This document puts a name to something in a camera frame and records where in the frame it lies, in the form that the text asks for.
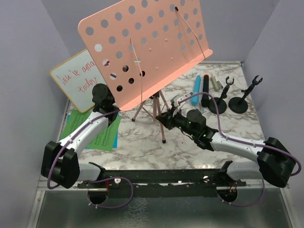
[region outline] gray wall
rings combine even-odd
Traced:
[[[119,0],[41,0],[69,53],[85,49],[81,19]],[[208,61],[244,61],[278,0],[200,0],[213,55]]]
[[[2,0],[0,31],[0,227],[24,228],[67,100],[49,71],[69,54],[39,0]]]
[[[266,137],[279,139],[304,163],[304,1],[280,0],[245,61],[249,84],[264,81],[252,92]],[[304,172],[290,178],[293,203],[304,227]]]

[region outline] gray floor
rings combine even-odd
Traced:
[[[241,189],[237,203],[249,203],[260,189]],[[108,204],[120,204],[114,199]],[[291,228],[280,189],[268,189],[250,208],[218,198],[135,198],[122,209],[88,206],[86,191],[47,191],[38,228]]]

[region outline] whiteboard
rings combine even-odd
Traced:
[[[94,106],[92,89],[106,84],[88,50],[83,50],[50,71],[52,78],[82,113]]]

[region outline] blue cylinder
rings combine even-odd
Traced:
[[[200,91],[200,75],[197,75],[195,79],[193,94],[197,94],[199,91]],[[198,102],[199,102],[199,96],[195,96],[191,98],[191,104],[193,106],[197,106]]]

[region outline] red handwriting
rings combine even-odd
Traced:
[[[83,86],[79,86],[78,87],[78,91],[79,92],[85,92],[90,86],[92,85],[96,85],[97,84],[97,79],[96,77],[94,77],[94,79],[91,79],[91,80],[85,80],[85,84]]]
[[[69,72],[73,73],[76,76],[80,76],[80,74],[78,73],[78,70],[73,70],[73,71],[69,70]]]
[[[66,85],[68,83],[68,81],[71,79],[70,75],[64,75],[62,78],[58,75],[56,75],[56,76],[57,76],[57,78],[59,78],[62,81],[62,83],[64,85]]]
[[[86,71],[89,71],[93,66],[95,66],[95,62],[91,61],[82,67],[82,71],[85,73]]]

